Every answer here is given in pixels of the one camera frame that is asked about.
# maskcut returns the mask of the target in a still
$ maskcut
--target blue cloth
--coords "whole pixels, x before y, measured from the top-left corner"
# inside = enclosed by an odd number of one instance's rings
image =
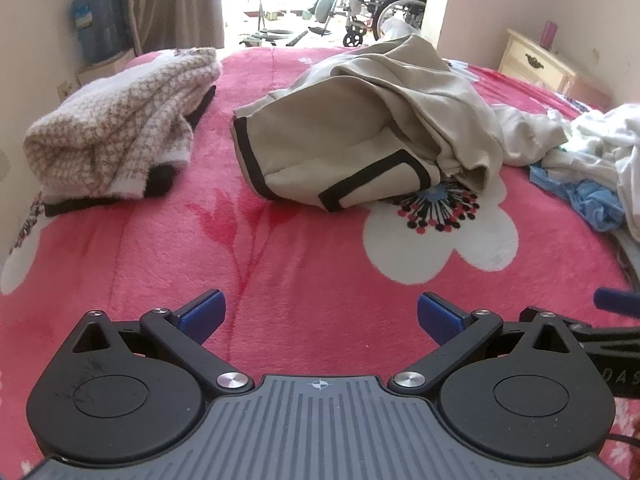
[[[566,184],[553,180],[546,170],[537,166],[529,167],[529,180],[570,203],[574,211],[595,231],[612,231],[622,227],[625,222],[625,210],[617,194],[593,180]]]

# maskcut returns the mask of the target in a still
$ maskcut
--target metal screw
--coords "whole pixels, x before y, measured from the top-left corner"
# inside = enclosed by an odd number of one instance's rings
[[[216,382],[218,386],[222,388],[228,388],[229,390],[235,390],[247,386],[249,383],[249,377],[240,372],[227,372],[218,376]]]
[[[417,388],[427,382],[427,379],[418,372],[400,372],[394,377],[394,382],[404,388]]]

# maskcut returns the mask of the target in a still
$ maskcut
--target pink blanket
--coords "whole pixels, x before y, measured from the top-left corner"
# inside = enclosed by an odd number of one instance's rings
[[[266,372],[386,380],[434,348],[416,321],[425,290],[507,320],[533,304],[599,326],[632,324],[591,303],[599,286],[626,287],[607,245],[524,170],[504,168],[481,196],[439,186],[339,214],[255,196],[234,154],[232,110],[335,52],[253,48],[228,58],[192,163],[162,200],[53,220],[34,214],[0,278],[0,470],[9,480],[40,459],[25,402],[87,310],[137,319],[220,288],[227,318],[206,347],[256,380]],[[475,72],[490,103],[577,115],[549,92]],[[632,433],[632,412],[618,402],[617,431]],[[628,470],[624,444],[602,456]]]

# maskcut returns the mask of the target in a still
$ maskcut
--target white wall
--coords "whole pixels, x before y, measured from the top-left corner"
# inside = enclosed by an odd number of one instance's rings
[[[640,0],[555,0],[553,49],[613,90],[615,104],[640,101]]]
[[[22,155],[24,133],[60,104],[56,89],[81,59],[71,1],[0,0],[0,152],[11,166],[0,182],[0,266],[38,190]]]
[[[508,27],[532,38],[542,35],[554,0],[448,0],[438,52],[489,68],[498,68]]]

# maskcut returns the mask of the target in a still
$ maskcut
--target drawer handle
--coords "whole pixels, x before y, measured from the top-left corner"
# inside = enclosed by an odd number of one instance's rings
[[[527,61],[529,61],[529,64],[535,68],[535,69],[539,69],[539,68],[544,68],[545,66],[540,63],[538,61],[537,57],[533,57],[531,54],[525,54],[525,56],[527,56]]]

